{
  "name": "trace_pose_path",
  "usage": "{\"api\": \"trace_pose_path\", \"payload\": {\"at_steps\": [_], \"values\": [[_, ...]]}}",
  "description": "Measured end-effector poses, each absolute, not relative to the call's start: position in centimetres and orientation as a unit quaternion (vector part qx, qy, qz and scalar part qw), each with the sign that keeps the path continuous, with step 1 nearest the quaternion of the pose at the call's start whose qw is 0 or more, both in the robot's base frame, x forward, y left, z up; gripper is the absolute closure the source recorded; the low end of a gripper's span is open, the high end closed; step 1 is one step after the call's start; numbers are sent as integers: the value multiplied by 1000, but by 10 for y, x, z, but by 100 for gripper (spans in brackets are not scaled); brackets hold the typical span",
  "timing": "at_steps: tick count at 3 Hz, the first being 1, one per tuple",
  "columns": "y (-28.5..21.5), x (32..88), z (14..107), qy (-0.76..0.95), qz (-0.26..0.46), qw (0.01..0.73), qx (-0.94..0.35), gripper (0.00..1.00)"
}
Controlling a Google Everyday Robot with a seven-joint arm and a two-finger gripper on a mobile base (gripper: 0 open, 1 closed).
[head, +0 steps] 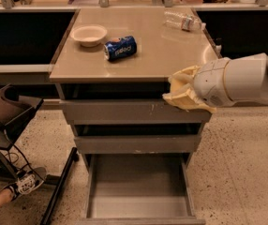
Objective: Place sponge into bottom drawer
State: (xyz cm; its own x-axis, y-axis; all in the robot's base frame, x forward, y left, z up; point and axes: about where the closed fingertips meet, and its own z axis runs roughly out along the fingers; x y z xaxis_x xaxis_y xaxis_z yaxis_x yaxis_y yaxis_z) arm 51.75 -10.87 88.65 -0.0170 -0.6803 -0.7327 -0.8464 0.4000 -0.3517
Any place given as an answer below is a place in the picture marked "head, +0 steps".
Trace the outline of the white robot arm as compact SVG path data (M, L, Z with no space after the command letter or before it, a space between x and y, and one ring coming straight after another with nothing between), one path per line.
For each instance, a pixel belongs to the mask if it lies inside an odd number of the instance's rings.
M187 67L169 77L170 91L162 95L182 110L206 110L254 102L268 105L268 53L216 59Z

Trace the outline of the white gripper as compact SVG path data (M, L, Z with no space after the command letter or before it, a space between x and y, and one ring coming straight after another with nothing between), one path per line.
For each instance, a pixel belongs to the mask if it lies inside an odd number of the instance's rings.
M170 83L177 80L187 84L171 86L171 91L162 95L163 99L185 111L201 109L215 113L216 107L232 106L234 102L226 91L224 80L225 69L229 62L230 58L221 58L202 67L186 67L173 73L168 79ZM194 89L190 84L193 79Z

